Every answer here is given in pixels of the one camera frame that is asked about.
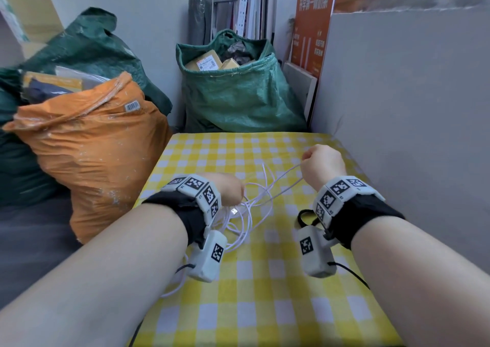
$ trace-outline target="orange plastic sack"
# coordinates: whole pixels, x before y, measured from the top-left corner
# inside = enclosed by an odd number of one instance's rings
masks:
[[[167,118],[131,75],[19,107],[3,130],[71,190],[70,225],[86,244],[132,207],[170,137]]]

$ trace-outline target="dark green bag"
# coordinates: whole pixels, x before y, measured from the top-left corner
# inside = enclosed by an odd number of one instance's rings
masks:
[[[20,104],[19,77],[15,68],[0,68],[0,206],[35,204],[64,188],[41,170],[28,145],[1,129]]]
[[[221,56],[243,41],[256,62],[218,71],[191,71],[185,65],[215,50]],[[268,40],[248,40],[223,30],[205,46],[178,44],[188,133],[307,130],[303,108],[286,82]]]
[[[172,110],[170,99],[146,76],[141,61],[116,35],[117,18],[99,8],[88,8],[77,16],[45,48],[21,65],[24,71],[55,74],[61,65],[113,79],[122,71],[131,73],[145,99],[153,102],[165,116]]]

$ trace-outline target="poster with chinese text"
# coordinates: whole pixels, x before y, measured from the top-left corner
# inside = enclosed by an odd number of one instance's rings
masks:
[[[320,78],[335,0],[297,0],[291,62]]]

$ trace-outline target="tablecloth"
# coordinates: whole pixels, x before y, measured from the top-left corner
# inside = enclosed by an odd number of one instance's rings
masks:
[[[135,206],[181,173],[227,172],[264,184],[263,163],[279,176],[316,143],[339,150],[348,174],[367,180],[342,145],[325,134],[175,134]],[[273,195],[299,177],[299,168],[290,172]],[[253,197],[258,189],[248,187],[247,192]],[[246,243],[223,255],[218,279],[208,284],[187,278],[178,293],[158,300],[134,345],[401,345],[372,293],[353,275],[342,268],[326,279],[303,274],[295,222],[314,198],[304,181],[276,198],[273,214]],[[254,223],[268,209],[254,208]],[[340,245],[332,251],[337,262],[360,273],[350,251]]]

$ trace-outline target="hand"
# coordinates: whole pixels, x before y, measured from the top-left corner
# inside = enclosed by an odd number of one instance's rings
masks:
[[[223,206],[235,206],[242,202],[245,186],[236,176],[226,173],[199,173],[199,175],[214,182],[221,194]]]
[[[346,165],[342,155],[329,146],[315,145],[301,158],[303,179],[317,192],[330,179],[346,175]]]

